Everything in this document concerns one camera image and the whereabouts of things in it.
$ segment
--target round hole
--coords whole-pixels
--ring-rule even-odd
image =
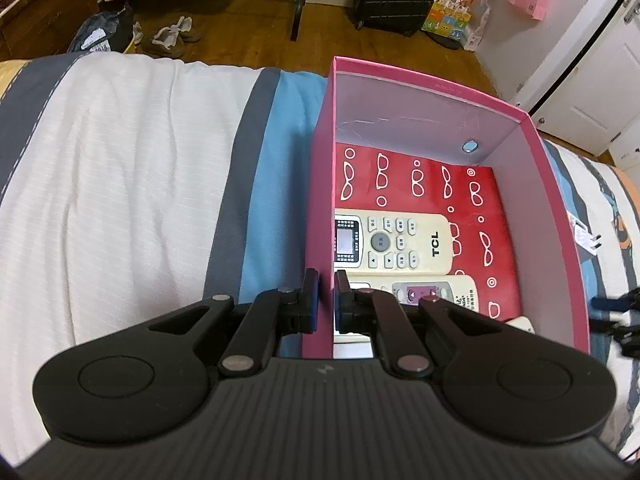
[[[474,140],[468,140],[462,145],[462,151],[465,153],[471,153],[478,149],[478,143]]]

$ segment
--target pair of shoes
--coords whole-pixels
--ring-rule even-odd
[[[195,43],[202,32],[193,27],[190,16],[181,16],[177,23],[163,27],[153,36],[142,40],[142,50],[153,56],[178,59],[184,55],[184,44]]]

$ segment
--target pink box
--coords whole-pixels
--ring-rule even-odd
[[[462,145],[478,142],[465,153]],[[537,333],[589,351],[587,306],[566,208],[529,115],[500,99],[393,66],[335,57],[314,133],[306,266],[320,272],[318,330],[305,358],[332,358],[335,143],[490,166],[518,267],[522,314]]]

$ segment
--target gray round button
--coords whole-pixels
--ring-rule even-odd
[[[379,253],[383,253],[391,246],[391,240],[384,233],[376,233],[371,237],[371,247]]]

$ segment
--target striped bedspread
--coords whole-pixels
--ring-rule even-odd
[[[300,285],[325,86],[117,53],[0,64],[7,460],[47,439],[31,381],[58,352],[217,292]]]
[[[544,141],[567,211],[594,235],[601,235],[597,256],[581,263],[587,300],[617,298],[636,288],[640,273],[640,194],[620,170],[588,160]],[[640,324],[636,313],[603,314],[590,309],[596,319]],[[640,446],[640,362],[620,355],[608,336],[591,335],[591,354],[606,363],[618,389],[615,409],[607,421],[602,441],[625,457]]]

